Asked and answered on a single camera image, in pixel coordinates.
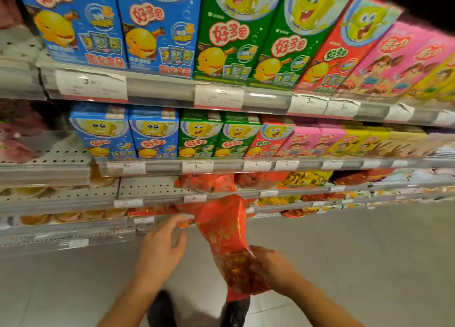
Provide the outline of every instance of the blue snack box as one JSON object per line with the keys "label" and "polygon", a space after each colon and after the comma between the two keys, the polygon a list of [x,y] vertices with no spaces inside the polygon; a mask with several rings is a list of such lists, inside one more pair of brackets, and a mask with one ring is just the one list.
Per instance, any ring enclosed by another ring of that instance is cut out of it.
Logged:
{"label": "blue snack box", "polygon": [[94,157],[136,158],[124,106],[79,102],[73,105],[70,122]]}
{"label": "blue snack box", "polygon": [[56,61],[125,69],[116,0],[23,0]]}
{"label": "blue snack box", "polygon": [[134,106],[130,126],[140,158],[176,158],[178,111],[174,108]]}
{"label": "blue snack box", "polygon": [[191,78],[201,0],[118,0],[135,71]]}

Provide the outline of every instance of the black shoe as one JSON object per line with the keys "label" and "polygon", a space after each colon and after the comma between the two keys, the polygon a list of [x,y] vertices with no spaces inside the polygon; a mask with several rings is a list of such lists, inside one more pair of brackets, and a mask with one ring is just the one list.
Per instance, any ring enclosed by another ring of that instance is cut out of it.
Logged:
{"label": "black shoe", "polygon": [[250,307],[250,296],[226,304],[220,327],[243,327]]}
{"label": "black shoe", "polygon": [[172,299],[167,291],[158,292],[147,310],[147,321],[150,327],[177,327]]}

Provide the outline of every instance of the pink package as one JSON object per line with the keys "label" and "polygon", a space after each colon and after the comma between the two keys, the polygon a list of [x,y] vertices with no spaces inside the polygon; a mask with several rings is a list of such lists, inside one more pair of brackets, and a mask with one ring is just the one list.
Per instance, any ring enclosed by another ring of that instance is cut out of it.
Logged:
{"label": "pink package", "polygon": [[318,126],[321,134],[316,140],[316,143],[309,157],[318,157],[324,154],[338,140],[346,135],[343,125],[336,123],[336,120],[319,121]]}
{"label": "pink package", "polygon": [[321,137],[321,131],[317,124],[299,123],[297,119],[294,121],[296,124],[294,132],[280,148],[275,155],[276,157],[309,156]]}
{"label": "pink package", "polygon": [[455,41],[450,36],[395,22],[338,91],[400,96],[454,50]]}

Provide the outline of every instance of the price tag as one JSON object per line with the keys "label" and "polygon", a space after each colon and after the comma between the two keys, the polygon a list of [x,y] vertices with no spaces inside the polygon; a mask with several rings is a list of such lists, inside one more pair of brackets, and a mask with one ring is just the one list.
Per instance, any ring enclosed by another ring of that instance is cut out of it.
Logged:
{"label": "price tag", "polygon": [[133,208],[144,206],[143,199],[114,200],[115,208]]}
{"label": "price tag", "polygon": [[403,168],[408,166],[409,162],[407,160],[395,160],[392,162],[392,168]]}
{"label": "price tag", "polygon": [[183,197],[183,202],[205,202],[207,195],[203,194],[188,194]]}
{"label": "price tag", "polygon": [[353,118],[359,110],[360,102],[345,98],[333,98],[328,102],[324,115]]}
{"label": "price tag", "polygon": [[299,166],[299,161],[276,161],[274,170],[292,171]]}
{"label": "price tag", "polygon": [[213,162],[182,162],[182,173],[210,173],[213,171]]}
{"label": "price tag", "polygon": [[68,248],[81,248],[88,246],[88,238],[81,238],[80,240],[71,240],[68,242]]}
{"label": "price tag", "polygon": [[145,174],[145,162],[107,162],[107,169],[122,169],[123,174]]}
{"label": "price tag", "polygon": [[384,121],[403,121],[407,122],[414,115],[414,108],[404,103],[391,105],[389,113],[384,118]]}
{"label": "price tag", "polygon": [[242,109],[244,95],[245,89],[241,86],[197,84],[194,107],[239,112]]}
{"label": "price tag", "polygon": [[143,217],[143,218],[135,218],[134,224],[147,224],[147,223],[154,223],[155,217]]}
{"label": "price tag", "polygon": [[269,171],[271,168],[271,161],[246,161],[243,165],[243,171]]}
{"label": "price tag", "polygon": [[322,115],[327,108],[328,101],[327,97],[293,94],[286,115]]}
{"label": "price tag", "polygon": [[337,160],[325,160],[322,163],[321,169],[339,169],[343,166],[344,161],[337,161]]}
{"label": "price tag", "polygon": [[361,169],[375,169],[382,164],[381,160],[364,160]]}
{"label": "price tag", "polygon": [[261,191],[259,196],[261,198],[267,198],[267,197],[276,197],[278,195],[278,190],[275,191]]}
{"label": "price tag", "polygon": [[330,192],[335,193],[335,192],[343,192],[346,189],[346,186],[334,186],[330,187]]}
{"label": "price tag", "polygon": [[125,76],[91,69],[81,72],[55,70],[55,79],[63,95],[128,101]]}
{"label": "price tag", "polygon": [[450,126],[453,123],[455,123],[455,112],[443,110],[439,112],[433,124],[436,126]]}

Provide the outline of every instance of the green snack box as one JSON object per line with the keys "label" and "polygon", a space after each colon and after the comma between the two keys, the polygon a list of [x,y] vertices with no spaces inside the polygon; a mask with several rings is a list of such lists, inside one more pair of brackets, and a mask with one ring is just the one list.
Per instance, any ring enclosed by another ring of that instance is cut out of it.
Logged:
{"label": "green snack box", "polygon": [[219,112],[184,109],[178,132],[178,156],[212,157],[222,127]]}
{"label": "green snack box", "polygon": [[194,78],[245,84],[279,0],[202,0]]}
{"label": "green snack box", "polygon": [[289,90],[349,0],[281,0],[249,84]]}
{"label": "green snack box", "polygon": [[223,112],[223,131],[215,146],[215,157],[243,157],[262,123],[256,114]]}

